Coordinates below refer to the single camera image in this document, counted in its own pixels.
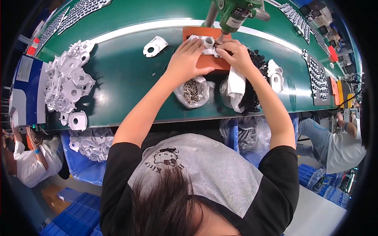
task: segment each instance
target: dark hair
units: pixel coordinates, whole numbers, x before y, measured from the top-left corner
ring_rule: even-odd
[[[204,215],[199,201],[192,196],[190,177],[179,168],[166,169],[147,194],[142,191],[143,178],[133,185],[132,209],[123,235],[193,236],[201,228]],[[201,217],[194,218],[194,208]]]

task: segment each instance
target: white label sticker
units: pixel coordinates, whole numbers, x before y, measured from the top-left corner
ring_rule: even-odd
[[[244,20],[236,20],[236,19],[230,17],[228,19],[228,21],[226,22],[226,25],[228,25],[232,28],[239,28],[243,24],[244,21],[245,21],[245,19]]]
[[[20,66],[17,71],[16,80],[29,82],[31,66],[33,65],[33,58],[23,56],[20,61]]]

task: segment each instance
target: bag of screws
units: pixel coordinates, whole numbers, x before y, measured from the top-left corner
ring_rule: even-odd
[[[240,107],[240,102],[243,99],[243,94],[241,93],[230,93],[228,94],[228,76],[219,86],[219,94],[222,98],[223,104],[228,107],[234,109],[234,111],[238,113],[242,113],[244,111],[244,107]]]
[[[202,76],[190,79],[173,92],[187,108],[200,107],[209,100],[209,85]]]

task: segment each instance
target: black t-shirt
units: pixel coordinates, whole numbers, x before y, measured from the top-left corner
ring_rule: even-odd
[[[100,225],[104,236],[118,235],[119,230],[125,227],[132,195],[128,180],[138,166],[144,165],[141,161],[142,151],[135,144],[117,143],[109,150],[100,207]],[[243,236],[280,235],[290,224],[299,197],[295,150],[289,146],[273,148],[261,160],[259,171],[263,176],[243,217],[205,196],[198,197],[207,201]]]

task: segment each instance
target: orange fixture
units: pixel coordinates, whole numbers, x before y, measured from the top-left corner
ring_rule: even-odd
[[[208,27],[195,27],[186,26],[183,27],[183,41],[187,40],[192,35],[208,36],[217,39],[221,34],[220,29],[208,28]],[[230,39],[231,35],[226,35],[225,38]],[[230,64],[220,57],[214,57],[213,55],[201,55],[197,62],[197,68],[213,67],[218,70],[230,70]]]

